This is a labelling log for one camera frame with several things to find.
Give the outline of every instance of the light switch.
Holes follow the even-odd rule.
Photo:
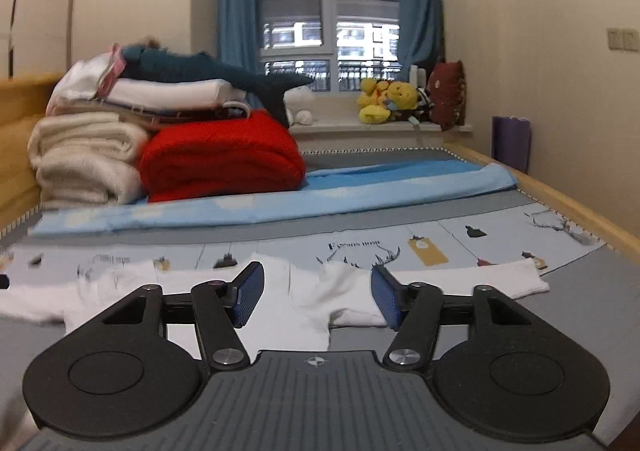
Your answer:
[[[607,41],[609,42],[609,50],[623,50],[625,48],[620,28],[607,28]]]
[[[624,43],[625,50],[629,50],[631,52],[640,51],[640,34],[635,28],[623,28],[622,41]]]

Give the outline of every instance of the purple yoga mat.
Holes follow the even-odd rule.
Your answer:
[[[526,173],[529,169],[531,123],[517,116],[494,116],[491,156]]]

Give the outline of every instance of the folded red blanket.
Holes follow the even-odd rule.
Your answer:
[[[266,112],[159,132],[140,160],[150,202],[298,189],[305,163],[289,131]]]

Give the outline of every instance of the stack of folded clothes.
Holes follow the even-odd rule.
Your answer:
[[[111,111],[148,131],[190,122],[247,117],[247,92],[288,127],[284,95],[312,79],[300,74],[252,74],[206,52],[182,56],[132,45],[76,63],[58,83],[47,115]]]
[[[116,113],[41,119],[27,145],[45,209],[130,204],[144,195],[135,164],[148,134]]]
[[[42,206],[129,204],[145,191],[159,201],[297,189],[305,166],[284,94],[311,81],[252,74],[206,52],[114,45],[66,73],[34,128],[28,151]],[[266,110],[252,113],[247,92]],[[157,132],[141,182],[136,166]]]
[[[296,141],[265,111],[159,132],[140,160],[150,202],[299,189],[305,163]]]

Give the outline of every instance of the metal screw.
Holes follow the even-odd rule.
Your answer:
[[[402,348],[391,352],[389,360],[396,365],[413,365],[420,360],[420,354],[411,348]]]
[[[244,353],[235,348],[222,348],[213,354],[213,360],[219,365],[236,365],[244,359]]]

